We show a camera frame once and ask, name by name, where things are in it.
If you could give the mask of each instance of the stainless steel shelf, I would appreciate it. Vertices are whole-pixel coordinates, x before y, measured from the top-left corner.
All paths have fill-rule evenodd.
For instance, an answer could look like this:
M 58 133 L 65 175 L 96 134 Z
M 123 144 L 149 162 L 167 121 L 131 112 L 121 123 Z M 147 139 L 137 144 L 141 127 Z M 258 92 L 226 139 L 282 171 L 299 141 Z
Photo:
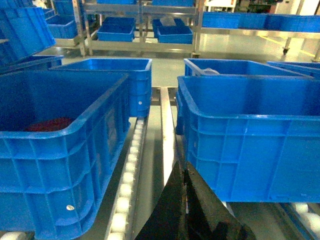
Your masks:
M 78 35 L 75 38 L 71 38 L 71 39 L 56 38 L 55 42 L 56 42 L 55 47 L 75 48 L 81 42 L 81 37 Z
M 174 43 L 146 43 L 146 42 L 123 42 L 123 41 L 99 41 L 91 42 L 93 50 L 114 50 L 133 52 L 154 52 L 154 53 L 191 53 L 192 44 Z
M 183 6 L 142 6 L 142 13 L 144 15 L 176 15 L 184 18 L 192 18 L 196 15 L 197 9 L 195 7 Z
M 139 5 L 86 3 L 83 6 L 87 14 L 108 14 L 114 12 L 139 14 Z
M 271 31 L 252 29 L 227 29 L 201 27 L 198 33 L 213 35 L 240 35 L 240 36 L 261 36 L 261 37 L 284 37 L 297 39 L 320 39 L 320 33 L 316 32 L 296 32 L 296 31 Z

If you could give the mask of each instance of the black object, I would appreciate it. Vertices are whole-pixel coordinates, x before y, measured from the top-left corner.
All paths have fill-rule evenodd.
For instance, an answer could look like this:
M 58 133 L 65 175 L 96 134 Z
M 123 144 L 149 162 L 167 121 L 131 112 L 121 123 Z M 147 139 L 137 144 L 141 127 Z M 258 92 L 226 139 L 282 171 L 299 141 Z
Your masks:
M 255 240 L 198 171 L 177 161 L 150 218 L 135 240 Z

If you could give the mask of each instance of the crate rim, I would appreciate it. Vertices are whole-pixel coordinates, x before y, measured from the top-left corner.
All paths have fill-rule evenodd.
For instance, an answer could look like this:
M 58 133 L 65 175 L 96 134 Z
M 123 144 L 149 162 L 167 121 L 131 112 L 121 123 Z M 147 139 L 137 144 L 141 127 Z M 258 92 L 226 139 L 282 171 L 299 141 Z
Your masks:
M 43 73 L 41 70 L 31 70 L 29 73 Z M 23 74 L 23 71 L 15 71 L 7 74 L 3 74 L 0 77 L 6 77 L 10 75 L 18 75 Z M 51 132 L 30 132 L 30 131 L 0 131 L 0 139 L 53 139 L 57 137 L 68 136 L 83 127 L 88 118 L 92 115 L 93 109 L 100 107 L 104 100 L 112 95 L 112 93 L 117 90 L 122 84 L 124 84 L 125 80 L 128 79 L 127 73 L 111 73 L 115 75 L 119 75 L 119 80 L 117 80 L 110 88 L 108 88 L 102 95 L 100 95 L 90 106 L 84 110 L 68 127 L 59 130 L 59 131 L 51 131 Z
M 65 56 L 64 55 L 31 55 L 30 57 L 44 57 L 44 58 L 47 58 L 47 59 L 54 59 L 54 60 L 62 60 Z M 36 64 L 41 64 L 43 61 L 43 59 L 37 59 L 37 60 L 33 60 L 31 61 L 32 63 L 34 63 L 35 65 Z M 30 62 L 15 62 L 15 63 L 10 63 L 10 64 L 7 64 L 7 65 L 4 65 L 4 66 L 0 66 L 0 74 L 1 74 L 1 71 L 3 69 L 6 69 L 8 67 L 16 67 L 16 66 L 19 66 L 18 68 L 15 68 L 16 70 L 19 70 L 19 69 L 22 69 L 22 68 L 25 68 L 28 66 Z
M 285 75 L 280 75 L 280 76 L 277 76 L 277 75 L 271 75 L 271 77 L 273 78 L 292 78 L 292 77 L 297 77 L 297 78 L 311 78 L 313 79 L 313 77 L 311 76 L 308 76 L 308 75 L 305 75 L 305 74 L 302 74 L 302 73 L 299 73 L 299 72 L 295 72 L 295 71 L 291 71 L 291 70 L 288 70 L 288 69 L 283 69 L 281 67 L 277 67 L 277 66 L 270 66 L 268 64 L 265 64 L 265 63 L 261 63 L 261 62 L 257 62 L 257 61 L 252 61 L 252 60 L 237 60 L 237 59 L 205 59 L 205 58 L 202 58 L 202 59 L 194 59 L 194 58 L 184 58 L 183 61 L 184 61 L 184 64 L 187 65 L 188 67 L 190 68 L 193 68 L 195 70 L 197 70 L 200 74 L 206 76 L 206 77 L 209 77 L 211 75 L 206 75 L 204 73 L 204 69 L 201 69 L 200 67 L 198 67 L 196 64 L 194 64 L 191 60 L 196 60 L 196 61 L 207 61 L 207 60 L 218 60 L 218 61 L 224 61 L 224 62 L 231 62 L 231 61 L 238 61 L 238 62 L 250 62 L 250 63 L 255 63 L 255 64 L 258 64 L 258 65 L 262 65 L 262 66 L 267 66 L 267 67 L 273 67 L 275 69 L 278 69 L 278 70 L 281 70 L 281 71 L 284 71 L 284 72 L 288 72 L 288 73 L 291 73 L 291 74 L 296 74 L 297 76 L 285 76 Z M 227 75 L 227 76 L 246 76 L 245 74 L 221 74 L 221 75 Z M 264 77 L 267 77 L 268 75 L 251 75 L 252 77 L 257 77 L 257 78 L 264 78 Z
M 68 63 L 68 64 L 63 64 L 61 66 L 55 66 L 55 67 L 52 67 L 50 68 L 49 70 L 56 70 L 56 69 L 59 69 L 60 71 L 74 71 L 75 69 L 71 69 L 71 68 L 62 68 L 62 67 L 66 67 L 66 66 L 70 66 L 70 65 L 73 65 L 73 64 L 77 64 L 77 63 L 82 63 L 82 62 L 86 62 L 86 61 L 91 61 L 91 60 L 148 60 L 148 63 L 145 67 L 145 69 L 143 70 L 132 70 L 132 69 L 116 69 L 116 70 L 109 70 L 111 73 L 116 73 L 116 72 L 131 72 L 131 71 L 135 71 L 135 72 L 145 72 L 145 71 L 149 71 L 151 70 L 151 67 L 152 67 L 152 59 L 151 58 L 138 58 L 138 57 L 134 57 L 134 58 L 114 58 L 114 57 L 111 57 L 111 58 L 99 58 L 99 57 L 91 57 L 91 58 L 87 58 L 87 59 L 84 59 L 84 60 L 81 60 L 81 61 L 75 61 L 75 62 L 71 62 L 71 63 Z M 80 69 L 77 69 L 77 71 L 97 71 L 97 72 L 105 72 L 106 70 L 105 69 L 83 69 L 83 68 L 80 68 Z
M 107 26 L 109 27 L 109 26 L 120 26 L 120 25 L 119 24 L 108 24 Z M 132 25 L 131 31 L 128 32 L 128 33 L 100 31 L 101 27 L 103 27 L 103 25 L 99 27 L 99 29 L 97 31 L 97 34 L 117 34 L 117 35 L 126 35 L 127 36 L 127 35 L 130 35 L 130 34 L 133 34 L 135 32 L 135 30 L 136 30 L 136 25 Z
M 205 78 L 228 78 L 227 76 L 205 76 Z M 215 116 L 209 115 L 207 113 L 202 112 L 194 99 L 192 98 L 184 79 L 203 79 L 203 76 L 178 76 L 178 85 L 181 89 L 181 93 L 183 97 L 186 99 L 186 104 L 188 105 L 190 111 L 197 116 L 207 118 L 207 119 L 246 119 L 246 120 L 298 120 L 298 121 L 318 121 L 320 122 L 320 116 L 303 116 L 303 115 L 268 115 L 268 114 L 217 114 Z M 292 78 L 292 80 L 305 80 L 305 81 L 315 81 L 320 82 L 320 80 L 314 78 Z
M 48 20 L 56 18 L 56 17 L 59 17 L 59 18 L 62 18 L 62 19 L 64 18 L 61 15 L 53 15 L 51 17 L 46 18 L 45 20 L 48 21 Z M 54 25 L 54 26 L 69 26 L 69 25 L 71 25 L 71 24 L 73 24 L 75 22 L 76 22 L 75 20 L 70 20 L 67 24 L 56 24 L 56 23 L 48 23 L 48 22 L 47 22 L 47 24 L 48 24 L 48 26 L 52 26 L 52 25 Z
M 290 67 L 294 67 L 294 68 L 297 68 L 297 69 L 300 69 L 300 70 L 306 70 L 306 71 L 308 70 L 308 71 L 311 71 L 311 72 L 319 72 L 320 73 L 320 68 L 297 65 L 296 64 L 297 62 L 294 62 L 294 61 L 267 61 L 266 63 L 270 64 L 272 67 L 275 67 L 275 68 L 279 68 L 278 66 L 275 66 L 275 65 L 281 65 L 281 66 L 285 66 L 287 68 L 288 67 L 289 68 Z M 311 64 L 312 62 L 298 62 L 298 63 Z
M 170 27 L 173 27 L 173 28 L 181 28 L 181 26 L 158 26 L 157 27 L 157 33 L 158 33 L 158 36 L 189 36 L 190 34 L 194 34 L 194 32 L 192 31 L 192 29 L 188 26 L 185 26 L 185 28 L 189 29 L 190 30 L 190 33 L 183 33 L 183 34 L 179 34 L 179 33 L 176 33 L 176 34 L 160 34 L 160 29 L 165 29 L 165 28 L 170 28 Z

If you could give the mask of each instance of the wall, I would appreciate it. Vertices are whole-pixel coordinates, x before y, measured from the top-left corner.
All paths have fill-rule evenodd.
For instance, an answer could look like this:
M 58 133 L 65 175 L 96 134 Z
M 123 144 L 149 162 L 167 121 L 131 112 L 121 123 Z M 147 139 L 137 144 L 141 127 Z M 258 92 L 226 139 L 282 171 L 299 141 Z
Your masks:
M 300 0 L 283 0 L 278 3 L 275 9 L 276 14 L 296 14 Z M 304 0 L 300 15 L 314 15 L 319 0 Z

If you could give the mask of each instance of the white roller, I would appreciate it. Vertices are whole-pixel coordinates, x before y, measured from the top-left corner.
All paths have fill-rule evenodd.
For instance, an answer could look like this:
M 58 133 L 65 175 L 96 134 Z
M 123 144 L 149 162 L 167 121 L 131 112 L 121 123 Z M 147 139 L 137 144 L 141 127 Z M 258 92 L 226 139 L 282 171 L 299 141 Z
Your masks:
M 132 186 L 129 184 L 121 184 L 120 186 L 120 197 L 131 198 Z
M 141 135 L 138 135 L 138 134 L 133 135 L 133 140 L 134 141 L 140 141 L 141 140 Z
M 116 201 L 115 212 L 128 214 L 130 208 L 130 199 L 127 197 L 119 197 Z
M 138 148 L 139 145 L 140 145 L 140 141 L 139 141 L 139 140 L 132 140 L 131 145 L 132 145 L 133 147 Z
M 135 171 L 136 171 L 136 163 L 137 162 L 127 162 L 126 164 L 125 164 L 125 171 L 127 172 L 127 173 L 134 173 Z
M 124 184 L 130 184 L 130 185 L 133 185 L 134 184 L 134 174 L 131 173 L 131 172 L 125 172 L 123 174 L 123 183 Z
M 136 146 L 130 147 L 130 154 L 137 155 L 138 152 L 139 152 L 139 148 L 137 148 Z
M 26 239 L 26 233 L 21 231 L 6 232 L 0 240 L 24 240 Z
M 111 231 L 114 233 L 125 233 L 127 224 L 127 214 L 116 213 L 113 215 L 111 223 Z
M 314 233 L 320 232 L 320 216 L 311 212 L 303 212 L 300 214 L 303 223 Z
M 130 153 L 128 155 L 128 161 L 129 162 L 137 162 L 138 161 L 138 155 L 137 154 L 133 154 L 133 153 Z
M 137 129 L 137 128 L 136 128 L 136 129 L 134 130 L 134 134 L 135 134 L 135 135 L 141 135 L 141 134 L 142 134 L 142 129 Z
M 125 239 L 125 235 L 124 234 L 112 232 L 112 233 L 109 234 L 107 240 L 124 240 L 124 239 Z
M 298 214 L 307 213 L 309 210 L 308 204 L 305 202 L 293 202 L 291 205 Z

